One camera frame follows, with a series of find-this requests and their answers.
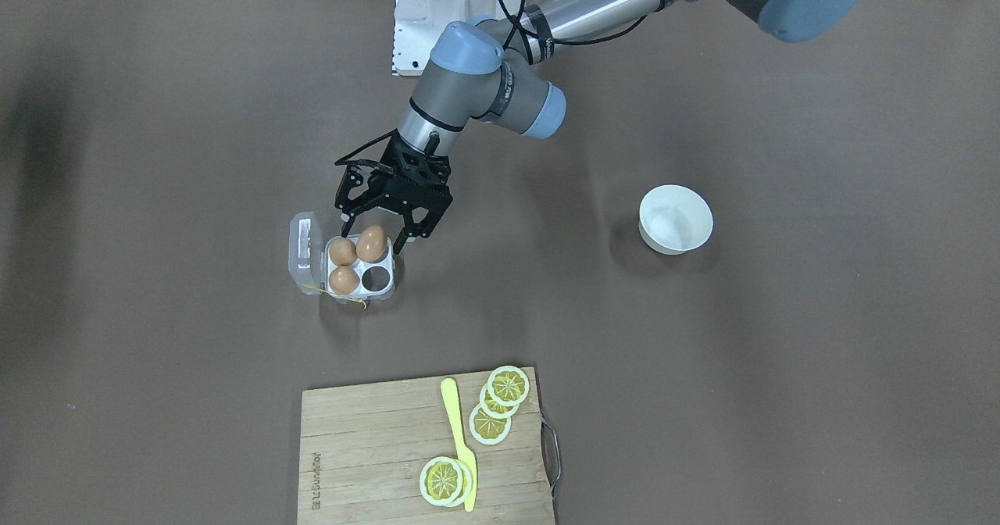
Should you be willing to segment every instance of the citrus slice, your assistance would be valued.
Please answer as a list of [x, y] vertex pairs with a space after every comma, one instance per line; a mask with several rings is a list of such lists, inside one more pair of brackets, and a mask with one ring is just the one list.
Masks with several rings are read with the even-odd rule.
[[507, 419], [517, 412], [517, 406], [501, 406], [496, 399], [486, 392], [486, 385], [479, 390], [479, 408], [489, 417], [498, 420]]
[[511, 365], [497, 367], [486, 379], [486, 393], [497, 404], [513, 408], [528, 397], [528, 376]]
[[447, 506], [462, 494], [462, 467], [448, 457], [434, 457], [420, 471], [420, 495], [427, 503]]
[[491, 418], [476, 406], [469, 414], [469, 431], [483, 445], [496, 445], [510, 433], [510, 418]]
[[464, 504], [465, 498], [468, 498], [469, 494], [472, 493], [472, 469], [462, 461], [456, 459], [455, 462], [462, 468], [462, 495], [455, 498], [455, 501], [447, 504], [445, 507], [458, 507]]

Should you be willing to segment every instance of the yellow string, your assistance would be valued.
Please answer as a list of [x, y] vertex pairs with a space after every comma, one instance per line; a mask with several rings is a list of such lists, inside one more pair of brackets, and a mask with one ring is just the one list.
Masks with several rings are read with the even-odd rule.
[[344, 301], [351, 301], [352, 303], [358, 303], [360, 305], [363, 305], [363, 307], [365, 307], [365, 310], [368, 310], [368, 301], [363, 301], [363, 300], [361, 300], [361, 298], [345, 297], [345, 296], [333, 293], [332, 291], [328, 291], [326, 289], [320, 289], [320, 287], [316, 287], [314, 285], [303, 285], [303, 287], [305, 287], [306, 289], [314, 290], [314, 291], [320, 291], [320, 293], [326, 293], [326, 294], [330, 295], [333, 298], [340, 298], [341, 300], [344, 300]]

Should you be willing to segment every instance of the wooden cutting board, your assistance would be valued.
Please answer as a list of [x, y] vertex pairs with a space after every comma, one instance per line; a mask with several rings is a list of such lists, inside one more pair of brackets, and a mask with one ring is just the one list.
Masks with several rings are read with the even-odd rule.
[[[472, 439], [469, 413], [489, 371], [383, 383], [325, 387], [302, 393], [298, 525], [371, 523], [531, 523], [555, 525], [541, 448], [535, 371], [527, 400], [506, 439]], [[458, 382], [465, 443], [476, 453], [479, 490], [466, 513], [435, 507], [420, 496], [428, 460], [455, 457], [441, 379]]]

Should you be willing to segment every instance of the yellow knife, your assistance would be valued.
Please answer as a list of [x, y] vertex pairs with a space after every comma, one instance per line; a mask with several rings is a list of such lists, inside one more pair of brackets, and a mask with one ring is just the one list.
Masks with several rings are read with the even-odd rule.
[[462, 407], [458, 403], [458, 384], [448, 377], [441, 381], [441, 398], [444, 399], [444, 409], [448, 412], [448, 423], [451, 424], [451, 435], [455, 439], [455, 452], [458, 460], [469, 466], [472, 471], [472, 491], [465, 498], [465, 511], [472, 511], [476, 505], [476, 488], [479, 487], [479, 471], [476, 469], [476, 454], [465, 444], [465, 433], [462, 431]]

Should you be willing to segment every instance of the egg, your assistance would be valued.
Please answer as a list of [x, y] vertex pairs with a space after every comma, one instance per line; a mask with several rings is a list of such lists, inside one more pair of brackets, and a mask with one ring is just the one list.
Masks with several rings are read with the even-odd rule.
[[330, 243], [330, 261], [336, 265], [351, 265], [357, 260], [358, 255], [354, 251], [354, 241], [346, 237], [337, 237]]
[[366, 228], [358, 237], [358, 257], [361, 261], [375, 263], [385, 255], [385, 230], [380, 226]]
[[330, 290], [339, 295], [350, 295], [358, 285], [361, 280], [358, 279], [358, 274], [354, 273], [354, 270], [349, 268], [349, 266], [339, 266], [337, 269], [330, 273]]

